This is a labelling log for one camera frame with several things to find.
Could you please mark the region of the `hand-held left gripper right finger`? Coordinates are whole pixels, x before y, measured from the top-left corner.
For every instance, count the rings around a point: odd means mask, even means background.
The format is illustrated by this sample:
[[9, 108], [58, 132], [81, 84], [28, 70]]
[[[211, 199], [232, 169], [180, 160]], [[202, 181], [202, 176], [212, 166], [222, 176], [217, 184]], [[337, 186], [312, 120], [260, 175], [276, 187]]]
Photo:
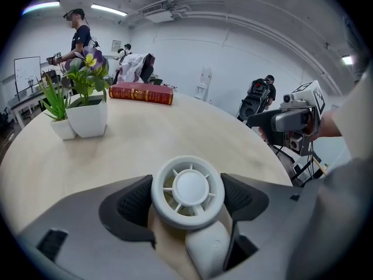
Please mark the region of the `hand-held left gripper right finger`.
[[286, 279], [305, 229], [300, 188], [221, 174], [233, 221], [221, 279]]

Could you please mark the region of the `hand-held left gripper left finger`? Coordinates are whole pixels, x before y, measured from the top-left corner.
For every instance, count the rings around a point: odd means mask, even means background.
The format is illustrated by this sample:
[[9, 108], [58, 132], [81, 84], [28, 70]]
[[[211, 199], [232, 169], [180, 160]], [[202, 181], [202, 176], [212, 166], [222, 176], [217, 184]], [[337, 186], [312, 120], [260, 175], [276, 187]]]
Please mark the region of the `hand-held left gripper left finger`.
[[198, 279], [180, 241], [149, 229], [151, 175], [116, 181], [56, 202], [17, 236], [48, 279]]

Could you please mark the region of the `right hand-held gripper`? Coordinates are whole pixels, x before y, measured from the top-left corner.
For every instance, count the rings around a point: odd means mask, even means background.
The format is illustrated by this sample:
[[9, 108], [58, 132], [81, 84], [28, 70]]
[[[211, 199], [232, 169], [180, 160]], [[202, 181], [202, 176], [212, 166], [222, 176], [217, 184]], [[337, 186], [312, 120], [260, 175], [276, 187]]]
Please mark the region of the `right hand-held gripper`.
[[248, 127], [261, 127], [267, 143], [283, 146], [300, 156], [312, 154], [311, 137], [321, 126], [325, 99], [318, 81], [303, 83], [283, 96], [279, 109], [248, 117]]

